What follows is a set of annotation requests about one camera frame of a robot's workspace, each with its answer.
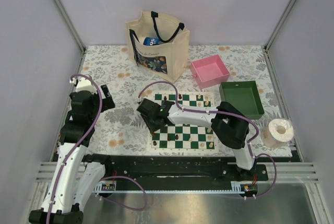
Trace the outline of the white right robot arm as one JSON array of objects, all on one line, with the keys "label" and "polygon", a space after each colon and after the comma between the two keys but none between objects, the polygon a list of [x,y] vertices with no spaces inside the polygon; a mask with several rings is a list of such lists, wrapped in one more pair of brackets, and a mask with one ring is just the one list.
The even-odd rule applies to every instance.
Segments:
[{"label": "white right robot arm", "polygon": [[177,101],[162,101],[158,104],[149,99],[139,102],[137,111],[151,132],[168,124],[187,124],[213,130],[218,140],[233,150],[237,173],[243,180],[256,174],[255,158],[249,141],[249,125],[253,122],[232,104],[221,102],[217,107],[194,107]]}]

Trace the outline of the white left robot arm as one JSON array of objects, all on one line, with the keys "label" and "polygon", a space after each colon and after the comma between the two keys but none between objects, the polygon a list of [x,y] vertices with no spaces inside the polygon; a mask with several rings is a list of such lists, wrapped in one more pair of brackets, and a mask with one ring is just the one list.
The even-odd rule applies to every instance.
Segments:
[{"label": "white left robot arm", "polygon": [[73,74],[70,83],[75,91],[69,95],[71,110],[59,133],[56,169],[40,209],[30,212],[29,223],[82,223],[92,190],[100,179],[113,175],[107,155],[92,155],[88,171],[77,179],[95,124],[102,112],[115,108],[115,103],[108,87],[98,86],[90,76]]}]

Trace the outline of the green white chess board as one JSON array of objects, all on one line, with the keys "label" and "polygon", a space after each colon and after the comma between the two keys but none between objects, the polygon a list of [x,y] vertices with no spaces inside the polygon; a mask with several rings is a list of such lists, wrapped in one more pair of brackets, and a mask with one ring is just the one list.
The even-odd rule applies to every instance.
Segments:
[{"label": "green white chess board", "polygon": [[[215,105],[212,92],[181,92],[182,99],[178,99],[180,104],[194,107],[211,107]],[[203,100],[198,100],[197,96],[202,95]],[[160,142],[165,142],[166,146],[160,148]],[[193,155],[213,154],[219,151],[218,139],[212,130],[204,126],[176,124],[166,125],[156,131],[153,135],[148,134],[147,149],[156,153],[186,153]]]}]

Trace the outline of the floral table cloth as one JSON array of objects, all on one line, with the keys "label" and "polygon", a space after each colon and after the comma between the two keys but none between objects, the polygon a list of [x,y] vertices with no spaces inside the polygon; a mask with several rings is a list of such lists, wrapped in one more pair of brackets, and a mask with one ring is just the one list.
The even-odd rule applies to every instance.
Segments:
[{"label": "floral table cloth", "polygon": [[[230,72],[229,81],[251,81],[257,84],[264,115],[251,126],[248,138],[251,139],[255,155],[267,153],[272,157],[292,157],[294,147],[290,144],[278,149],[266,147],[256,129],[263,129],[273,119],[281,117],[277,96],[273,89],[265,57],[258,45],[218,46],[200,45],[189,48],[190,62],[212,55],[220,55]],[[174,100],[179,92],[212,92],[214,106],[220,104],[219,86],[200,90],[189,68],[185,69],[174,86],[164,84],[161,78],[144,68],[137,67],[128,58],[124,46],[88,47],[81,72],[90,75],[98,85],[107,85],[115,102],[115,108],[102,113],[95,126],[88,152],[107,155],[163,155],[163,156],[233,156],[232,149],[218,140],[219,151],[213,154],[193,155],[186,153],[149,152],[147,140],[149,130],[137,112],[137,97],[161,102]]]}]

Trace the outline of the beige canvas tote bag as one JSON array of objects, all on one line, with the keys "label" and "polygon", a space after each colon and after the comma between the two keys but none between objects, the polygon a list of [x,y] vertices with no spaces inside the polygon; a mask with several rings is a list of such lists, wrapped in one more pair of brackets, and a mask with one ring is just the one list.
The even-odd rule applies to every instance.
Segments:
[{"label": "beige canvas tote bag", "polygon": [[[126,23],[129,59],[163,79],[175,82],[188,62],[190,31],[172,15],[142,11],[139,19]],[[154,46],[142,44],[144,37],[158,38]]]}]

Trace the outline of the pink plastic box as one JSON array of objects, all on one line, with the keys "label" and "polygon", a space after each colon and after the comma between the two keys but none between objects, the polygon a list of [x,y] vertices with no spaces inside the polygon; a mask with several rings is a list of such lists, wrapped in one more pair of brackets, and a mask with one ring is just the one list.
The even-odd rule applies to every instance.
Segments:
[{"label": "pink plastic box", "polygon": [[229,70],[218,54],[192,61],[190,71],[200,89],[225,82],[230,76]]}]

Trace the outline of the blue white bottle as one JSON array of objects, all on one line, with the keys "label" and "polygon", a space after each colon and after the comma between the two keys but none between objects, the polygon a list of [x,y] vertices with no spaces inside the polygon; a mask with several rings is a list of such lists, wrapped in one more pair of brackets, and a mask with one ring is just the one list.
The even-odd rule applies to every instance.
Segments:
[{"label": "blue white bottle", "polygon": [[159,45],[161,41],[158,38],[153,37],[144,37],[142,44],[146,46],[154,46]]}]

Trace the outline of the green plastic box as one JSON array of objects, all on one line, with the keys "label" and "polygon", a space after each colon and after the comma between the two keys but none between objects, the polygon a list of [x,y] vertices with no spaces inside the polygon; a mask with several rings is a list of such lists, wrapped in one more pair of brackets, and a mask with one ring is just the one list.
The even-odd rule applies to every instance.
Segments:
[{"label": "green plastic box", "polygon": [[219,92],[221,101],[232,104],[245,117],[259,120],[264,115],[264,108],[254,80],[222,82]]}]

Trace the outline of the white toilet paper roll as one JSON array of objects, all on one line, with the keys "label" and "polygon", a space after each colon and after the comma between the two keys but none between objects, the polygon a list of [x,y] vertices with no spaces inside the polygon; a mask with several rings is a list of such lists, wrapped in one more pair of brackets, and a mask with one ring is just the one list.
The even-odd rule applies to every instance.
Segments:
[{"label": "white toilet paper roll", "polygon": [[293,138],[293,125],[291,121],[286,119],[271,120],[261,132],[263,144],[271,149],[286,146]]}]

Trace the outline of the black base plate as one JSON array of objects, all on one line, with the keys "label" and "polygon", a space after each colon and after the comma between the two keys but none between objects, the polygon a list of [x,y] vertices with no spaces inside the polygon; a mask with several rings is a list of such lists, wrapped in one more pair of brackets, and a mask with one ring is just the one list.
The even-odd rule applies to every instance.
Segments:
[{"label": "black base plate", "polygon": [[256,164],[249,171],[242,170],[237,167],[235,158],[92,154],[85,155],[83,162],[104,164],[105,176],[117,176],[117,191],[138,190],[134,182],[148,192],[230,190],[232,181],[268,181],[265,165]]}]

